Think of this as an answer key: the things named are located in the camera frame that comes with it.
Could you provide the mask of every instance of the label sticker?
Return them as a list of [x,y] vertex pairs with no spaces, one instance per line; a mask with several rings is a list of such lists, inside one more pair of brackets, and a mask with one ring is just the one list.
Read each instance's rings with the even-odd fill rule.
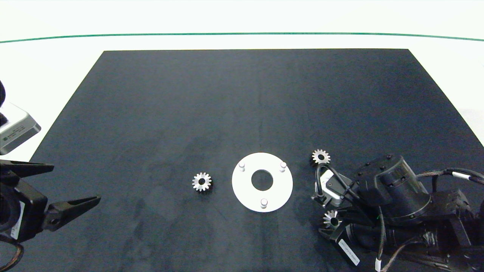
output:
[[345,240],[341,239],[338,242],[338,245],[343,249],[343,251],[348,255],[349,259],[355,264],[358,265],[360,263],[360,259],[356,256],[356,254],[351,250]]
[[20,224],[22,223],[22,217],[24,216],[24,208],[25,208],[25,203],[22,201],[19,201],[19,202],[20,202],[20,216],[18,217],[17,223],[15,223],[15,225],[12,227],[12,231],[10,232],[10,236],[15,240],[18,239]]

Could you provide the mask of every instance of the center hole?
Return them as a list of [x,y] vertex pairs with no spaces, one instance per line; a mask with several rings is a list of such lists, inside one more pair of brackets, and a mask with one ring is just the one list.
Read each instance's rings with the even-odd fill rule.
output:
[[252,174],[252,185],[260,190],[266,191],[272,187],[272,176],[266,170],[257,170]]
[[338,219],[337,219],[337,218],[334,218],[334,217],[333,217],[333,218],[331,218],[330,223],[331,223],[331,225],[333,225],[333,226],[337,226],[337,225],[339,224],[339,221],[338,221]]

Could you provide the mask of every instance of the screw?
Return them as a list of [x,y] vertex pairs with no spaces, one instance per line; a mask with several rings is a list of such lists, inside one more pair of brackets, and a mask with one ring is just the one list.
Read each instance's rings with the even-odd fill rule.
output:
[[281,162],[281,169],[279,171],[284,172],[286,170],[287,164],[285,162]]
[[260,207],[265,209],[267,207],[267,203],[268,203],[267,199],[265,199],[265,198],[261,199],[260,200]]

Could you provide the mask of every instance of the metal gear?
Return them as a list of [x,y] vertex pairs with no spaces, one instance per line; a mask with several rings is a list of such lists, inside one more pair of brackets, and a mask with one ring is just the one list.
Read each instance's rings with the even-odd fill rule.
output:
[[325,228],[337,228],[341,222],[338,219],[338,211],[332,210],[324,214],[323,224]]
[[212,185],[212,177],[209,174],[200,172],[194,176],[194,178],[195,179],[192,180],[192,185],[196,191],[201,192],[210,189],[210,186]]
[[330,162],[330,158],[331,156],[326,151],[323,151],[321,149],[314,150],[313,152],[313,161],[316,164],[327,164]]

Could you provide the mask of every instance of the white circular plate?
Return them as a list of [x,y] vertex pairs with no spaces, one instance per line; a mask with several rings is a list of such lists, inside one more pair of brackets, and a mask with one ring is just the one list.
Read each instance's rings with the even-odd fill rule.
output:
[[[258,170],[265,170],[272,176],[272,186],[266,191],[252,185],[252,174]],[[256,212],[272,212],[282,207],[291,196],[291,171],[286,163],[272,154],[253,153],[235,166],[232,188],[237,199],[247,208]]]

